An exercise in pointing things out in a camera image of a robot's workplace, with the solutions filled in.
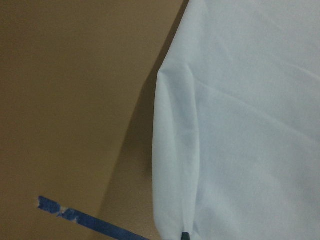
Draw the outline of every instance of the blue tape strip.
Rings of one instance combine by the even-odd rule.
[[[127,231],[105,221],[99,220],[93,216],[89,216],[83,212],[74,210],[72,208],[61,207],[59,203],[47,199],[43,196],[39,196],[38,200],[39,209],[51,214],[57,214],[57,217],[62,217],[66,220],[76,222],[81,226],[109,236],[111,238],[117,240],[148,240],[147,238],[136,235],[133,232]]]

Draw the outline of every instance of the white fabric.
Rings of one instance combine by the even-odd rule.
[[[190,0],[153,134],[163,240],[319,240],[320,1]]]

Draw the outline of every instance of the white sheet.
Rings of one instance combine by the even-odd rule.
[[[320,1],[190,0],[153,134],[163,240],[319,240]]]

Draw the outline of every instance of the brown surface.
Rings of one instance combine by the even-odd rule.
[[[160,239],[153,97],[185,6],[0,3],[0,239],[108,239],[36,209],[39,195]]]

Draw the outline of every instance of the black tip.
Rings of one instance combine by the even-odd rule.
[[[183,232],[181,240],[190,240],[190,234],[188,232]]]

